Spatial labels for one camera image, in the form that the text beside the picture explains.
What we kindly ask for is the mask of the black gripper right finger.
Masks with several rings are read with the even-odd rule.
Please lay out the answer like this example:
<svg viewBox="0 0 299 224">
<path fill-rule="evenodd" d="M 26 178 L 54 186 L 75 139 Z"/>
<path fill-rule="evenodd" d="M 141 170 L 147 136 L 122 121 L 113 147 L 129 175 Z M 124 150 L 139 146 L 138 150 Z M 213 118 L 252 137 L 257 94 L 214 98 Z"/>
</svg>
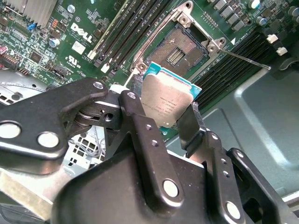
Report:
<svg viewBox="0 0 299 224">
<path fill-rule="evenodd" d="M 177 120 L 186 157 L 205 169 L 207 213 L 214 224 L 294 224 L 296 215 L 240 149 L 223 148 L 196 102 Z"/>
</svg>

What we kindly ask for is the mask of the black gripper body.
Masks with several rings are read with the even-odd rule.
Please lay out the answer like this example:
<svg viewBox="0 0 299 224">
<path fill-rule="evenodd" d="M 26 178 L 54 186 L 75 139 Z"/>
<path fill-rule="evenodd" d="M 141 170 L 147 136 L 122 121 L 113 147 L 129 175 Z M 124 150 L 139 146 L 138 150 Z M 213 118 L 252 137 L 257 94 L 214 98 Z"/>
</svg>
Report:
<svg viewBox="0 0 299 224">
<path fill-rule="evenodd" d="M 53 224 L 220 224 L 212 177 L 212 161 L 225 155 L 195 151 L 190 161 L 171 156 L 185 199 L 175 213 L 146 202 L 137 160 L 131 150 L 117 154 L 68 182 L 55 199 Z"/>
</svg>

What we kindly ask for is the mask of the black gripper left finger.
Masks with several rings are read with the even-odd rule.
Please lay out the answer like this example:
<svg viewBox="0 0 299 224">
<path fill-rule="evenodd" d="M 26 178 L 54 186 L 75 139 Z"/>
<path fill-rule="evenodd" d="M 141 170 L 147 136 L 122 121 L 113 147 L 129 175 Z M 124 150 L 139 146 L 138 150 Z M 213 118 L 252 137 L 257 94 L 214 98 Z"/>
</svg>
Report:
<svg viewBox="0 0 299 224">
<path fill-rule="evenodd" d="M 74 125 L 84 107 L 104 101 L 108 89 L 84 78 L 0 108 L 0 165 L 17 171 L 47 175 L 59 170 L 68 140 L 78 134 Z M 139 97 L 123 91 L 118 98 L 121 132 L 111 149 L 116 152 L 130 136 L 142 178 L 145 199 L 154 208 L 178 208 L 184 193 L 153 119 Z"/>
</svg>

